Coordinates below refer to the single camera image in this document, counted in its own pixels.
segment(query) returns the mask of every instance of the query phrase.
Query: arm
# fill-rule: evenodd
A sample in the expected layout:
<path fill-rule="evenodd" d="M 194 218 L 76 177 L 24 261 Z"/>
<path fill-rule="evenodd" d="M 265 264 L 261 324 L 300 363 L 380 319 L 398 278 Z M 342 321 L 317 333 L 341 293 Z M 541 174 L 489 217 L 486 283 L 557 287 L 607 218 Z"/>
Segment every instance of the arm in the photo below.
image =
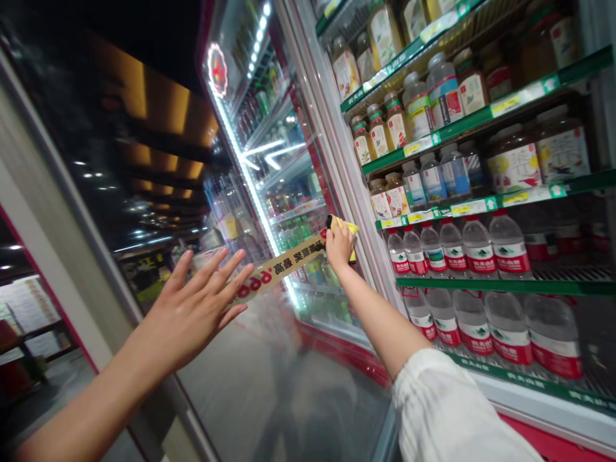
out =
<path fill-rule="evenodd" d="M 227 286 L 245 252 L 220 271 L 228 249 L 184 285 L 192 252 L 185 252 L 158 300 L 109 365 L 85 391 L 41 427 L 17 451 L 19 461 L 91 461 L 105 455 L 133 412 L 169 374 L 195 358 L 247 306 L 226 313 L 253 270 L 246 265 Z"/>
<path fill-rule="evenodd" d="M 415 352 L 432 347 L 430 342 L 348 265 L 353 250 L 353 236 L 346 225 L 334 223 L 332 230 L 327 230 L 325 245 L 329 264 L 336 272 L 391 380 L 395 380 Z"/>

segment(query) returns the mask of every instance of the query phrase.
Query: person's left hand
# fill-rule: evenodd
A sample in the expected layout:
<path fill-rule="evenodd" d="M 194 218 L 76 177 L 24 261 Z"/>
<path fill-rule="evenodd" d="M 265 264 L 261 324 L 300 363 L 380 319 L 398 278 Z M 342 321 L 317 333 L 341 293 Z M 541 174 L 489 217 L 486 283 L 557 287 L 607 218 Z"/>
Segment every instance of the person's left hand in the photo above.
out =
<path fill-rule="evenodd" d="M 227 280 L 246 252 L 239 250 L 219 271 L 228 253 L 220 249 L 185 285 L 193 260 L 187 251 L 166 282 L 143 322 L 120 350 L 129 363 L 138 365 L 148 379 L 160 381 L 190 363 L 235 317 L 248 306 L 235 305 L 226 313 L 239 288 L 254 269 L 246 265 L 229 284 Z"/>

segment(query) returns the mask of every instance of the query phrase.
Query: person's right hand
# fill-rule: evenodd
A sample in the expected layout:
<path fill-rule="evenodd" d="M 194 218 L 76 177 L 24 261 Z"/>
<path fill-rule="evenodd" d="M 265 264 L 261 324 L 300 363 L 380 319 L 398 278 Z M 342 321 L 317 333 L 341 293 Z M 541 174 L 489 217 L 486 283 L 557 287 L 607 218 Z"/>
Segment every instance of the person's right hand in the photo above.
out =
<path fill-rule="evenodd" d="M 353 252 L 353 234 L 348 229 L 346 223 L 336 218 L 332 223 L 332 229 L 327 230 L 325 240 L 325 251 L 327 260 L 334 272 L 342 270 L 348 266 L 348 260 Z"/>

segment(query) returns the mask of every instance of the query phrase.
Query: white sleeve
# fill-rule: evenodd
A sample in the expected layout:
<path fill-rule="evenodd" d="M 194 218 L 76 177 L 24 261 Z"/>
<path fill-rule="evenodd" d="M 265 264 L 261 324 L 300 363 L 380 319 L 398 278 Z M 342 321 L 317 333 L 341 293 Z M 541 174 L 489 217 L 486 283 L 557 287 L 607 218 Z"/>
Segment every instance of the white sleeve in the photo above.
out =
<path fill-rule="evenodd" d="M 393 403 L 407 462 L 543 462 L 469 374 L 440 351 L 411 356 L 394 383 Z"/>

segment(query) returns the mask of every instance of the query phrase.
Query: hand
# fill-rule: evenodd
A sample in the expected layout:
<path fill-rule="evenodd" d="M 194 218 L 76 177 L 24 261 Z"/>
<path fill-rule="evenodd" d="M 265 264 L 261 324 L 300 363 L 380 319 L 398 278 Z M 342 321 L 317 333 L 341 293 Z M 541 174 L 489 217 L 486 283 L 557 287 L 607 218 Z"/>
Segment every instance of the hand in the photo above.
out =
<path fill-rule="evenodd" d="M 342 220 L 336 218 L 332 224 L 332 229 L 327 230 L 325 240 L 327 260 L 336 274 L 345 266 L 348 266 L 353 245 L 353 234 L 351 234 L 348 226 Z"/>
<path fill-rule="evenodd" d="M 133 331 L 119 357 L 138 366 L 147 379 L 160 381 L 190 363 L 235 317 L 248 306 L 235 305 L 223 314 L 254 269 L 246 265 L 228 285 L 228 278 L 246 252 L 239 250 L 219 271 L 228 254 L 220 249 L 185 285 L 193 261 L 191 251 L 182 258 L 143 322 Z"/>

